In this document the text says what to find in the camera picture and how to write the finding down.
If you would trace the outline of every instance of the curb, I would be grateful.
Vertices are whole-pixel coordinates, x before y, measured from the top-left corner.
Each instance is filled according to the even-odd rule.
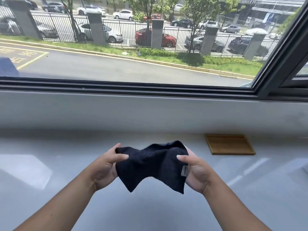
[[[67,48],[67,47],[56,46],[56,45],[48,45],[48,44],[41,44],[41,43],[33,43],[33,42],[25,42],[25,41],[9,40],[9,39],[0,38],[0,43],[7,43],[7,42],[15,42],[15,43],[19,43],[21,45],[27,45],[27,46],[39,46],[39,47],[45,47],[45,48],[49,48],[49,49],[58,49],[58,50],[66,50],[66,51],[71,51],[71,52],[80,52],[80,53],[88,53],[88,54],[94,54],[94,55],[109,56],[109,57],[113,57],[113,58],[124,58],[124,59],[130,59],[130,60],[134,60],[134,61],[140,61],[140,62],[150,62],[150,63],[153,63],[153,64],[159,64],[159,65],[170,66],[170,67],[175,67],[175,68],[183,68],[183,69],[190,69],[190,70],[207,72],[207,73],[214,73],[214,74],[217,74],[217,75],[223,76],[223,77],[244,78],[244,79],[249,79],[249,80],[253,80],[255,78],[255,76],[252,76],[252,75],[245,75],[245,74],[240,74],[240,73],[231,73],[231,72],[222,71],[222,70],[206,69],[206,68],[194,67],[194,66],[185,66],[185,65],[181,65],[181,64],[172,64],[172,63],[169,63],[169,62],[160,62],[160,61],[154,61],[154,60],[144,59],[144,58],[135,58],[135,57],[128,57],[128,56],[122,56],[122,55],[117,55],[117,54],[107,54],[107,53],[102,53],[102,52]]]

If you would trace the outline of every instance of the forearm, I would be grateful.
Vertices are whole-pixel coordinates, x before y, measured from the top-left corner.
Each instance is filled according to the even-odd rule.
[[[94,182],[83,171],[15,231],[71,230],[94,192]]]
[[[216,173],[211,176],[204,196],[223,231],[270,231]]]

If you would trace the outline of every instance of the person's left hand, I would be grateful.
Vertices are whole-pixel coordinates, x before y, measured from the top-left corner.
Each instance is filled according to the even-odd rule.
[[[118,176],[115,168],[116,163],[128,158],[126,154],[116,154],[115,149],[120,146],[120,143],[114,145],[85,169],[87,175],[94,181],[96,190],[100,190],[112,183]]]

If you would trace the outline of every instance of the grass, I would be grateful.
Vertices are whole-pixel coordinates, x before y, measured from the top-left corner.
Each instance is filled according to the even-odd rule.
[[[150,48],[125,49],[115,48],[110,46],[97,46],[92,43],[63,43],[63,42],[48,42],[25,36],[6,36],[0,35],[0,39],[11,39],[25,42],[35,42],[48,45],[56,45],[67,48],[89,50],[103,52],[108,54],[122,55],[123,52],[129,52],[129,57],[140,57],[155,61],[169,62],[173,64],[181,64],[194,67],[202,67],[206,69],[223,70],[232,73],[241,73],[246,75],[256,76],[261,67],[262,62],[247,61],[244,58],[224,58],[203,56],[195,53],[175,53],[165,50],[156,50]]]

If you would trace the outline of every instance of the wooden coaster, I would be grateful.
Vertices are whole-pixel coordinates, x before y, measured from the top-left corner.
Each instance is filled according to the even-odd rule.
[[[255,155],[244,135],[205,135],[212,155]]]

